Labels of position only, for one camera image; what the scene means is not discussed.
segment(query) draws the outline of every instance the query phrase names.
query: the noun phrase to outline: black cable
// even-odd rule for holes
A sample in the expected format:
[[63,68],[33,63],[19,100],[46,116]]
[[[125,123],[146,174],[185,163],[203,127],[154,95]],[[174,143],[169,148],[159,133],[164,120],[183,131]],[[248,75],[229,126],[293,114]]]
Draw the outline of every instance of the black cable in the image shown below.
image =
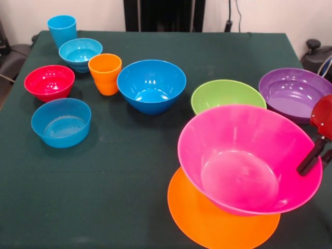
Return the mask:
[[238,13],[239,13],[239,16],[240,16],[240,20],[239,20],[239,33],[240,33],[240,32],[241,32],[241,20],[242,20],[242,15],[241,15],[241,12],[240,12],[240,9],[239,9],[239,3],[238,3],[238,0],[235,0],[235,3],[237,4]]
[[232,13],[232,7],[231,7],[231,4],[230,4],[230,0],[228,0],[228,7],[229,7],[229,15],[228,15],[228,20],[230,21],[230,18],[231,18],[231,13]]

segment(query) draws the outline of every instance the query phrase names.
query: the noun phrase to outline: magenta bowl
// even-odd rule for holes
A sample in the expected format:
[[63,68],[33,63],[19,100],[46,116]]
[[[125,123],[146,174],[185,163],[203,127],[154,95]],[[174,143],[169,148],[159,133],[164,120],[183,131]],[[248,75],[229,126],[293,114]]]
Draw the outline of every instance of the magenta bowl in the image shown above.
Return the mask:
[[278,113],[225,105],[189,121],[177,152],[199,191],[226,212],[250,216],[285,213],[314,196],[321,160],[306,176],[296,171],[313,146],[301,128]]

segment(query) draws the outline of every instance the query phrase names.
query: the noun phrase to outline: blue cup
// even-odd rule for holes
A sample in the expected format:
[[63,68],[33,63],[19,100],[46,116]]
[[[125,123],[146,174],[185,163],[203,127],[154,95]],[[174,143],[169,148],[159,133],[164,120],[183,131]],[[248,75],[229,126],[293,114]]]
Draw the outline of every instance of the blue cup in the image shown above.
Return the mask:
[[58,49],[65,42],[77,38],[76,19],[72,16],[52,17],[47,21],[47,25]]

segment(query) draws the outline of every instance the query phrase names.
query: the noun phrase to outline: cup rim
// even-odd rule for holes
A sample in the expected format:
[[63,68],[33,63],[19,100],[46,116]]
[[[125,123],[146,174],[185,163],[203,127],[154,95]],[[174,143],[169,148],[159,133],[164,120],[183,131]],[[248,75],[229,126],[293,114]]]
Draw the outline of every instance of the cup rim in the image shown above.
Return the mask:
[[[73,18],[74,23],[71,24],[71,25],[69,25],[69,26],[67,26],[67,27],[52,27],[51,25],[49,25],[49,22],[50,22],[52,19],[55,19],[55,18],[58,18],[58,17],[71,17],[71,18]],[[50,19],[48,19],[48,21],[47,21],[47,26],[48,26],[49,28],[52,28],[53,30],[63,30],[63,29],[68,29],[69,27],[72,27],[72,26],[74,26],[74,25],[76,25],[76,18],[73,17],[73,16],[70,16],[70,15],[58,15],[58,16],[54,16],[54,17],[51,17]]]
[[[107,71],[107,72],[100,72],[100,71],[97,71],[97,70],[93,69],[93,68],[90,66],[90,63],[91,63],[91,61],[92,61],[93,59],[95,59],[95,58],[97,58],[97,57],[100,57],[100,56],[112,56],[112,57],[117,57],[117,58],[120,60],[120,64],[119,64],[119,66],[118,66],[116,69],[111,70],[111,71]],[[121,68],[121,66],[122,66],[122,59],[121,59],[119,56],[117,56],[116,54],[112,54],[112,53],[100,53],[100,54],[97,54],[96,56],[92,57],[92,58],[89,60],[89,63],[88,63],[89,70],[91,70],[91,71],[93,71],[93,72],[95,72],[95,73],[99,73],[99,74],[109,74],[109,73],[113,73],[113,72],[119,70],[119,68]]]

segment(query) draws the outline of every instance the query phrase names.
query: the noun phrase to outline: green tablecloth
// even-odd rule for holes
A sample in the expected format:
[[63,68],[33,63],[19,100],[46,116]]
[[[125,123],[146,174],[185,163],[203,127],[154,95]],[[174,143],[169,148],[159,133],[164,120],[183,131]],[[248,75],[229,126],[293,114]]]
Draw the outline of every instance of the green tablecloth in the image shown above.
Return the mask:
[[[142,59],[175,63],[187,87],[170,110],[147,116],[120,94],[101,96],[89,73],[76,74],[70,96],[90,106],[90,133],[75,147],[48,147],[30,126],[42,103],[23,87],[33,69],[64,65],[49,32],[41,32],[0,112],[0,248],[200,248],[180,232],[167,206],[168,184],[179,167],[178,136],[193,117],[190,96],[209,80],[235,79],[257,88],[270,70],[301,67],[287,37],[87,31],[79,37],[99,40],[103,52],[119,55],[123,66]],[[261,248],[331,245],[331,176],[327,168],[313,200],[282,215]]]

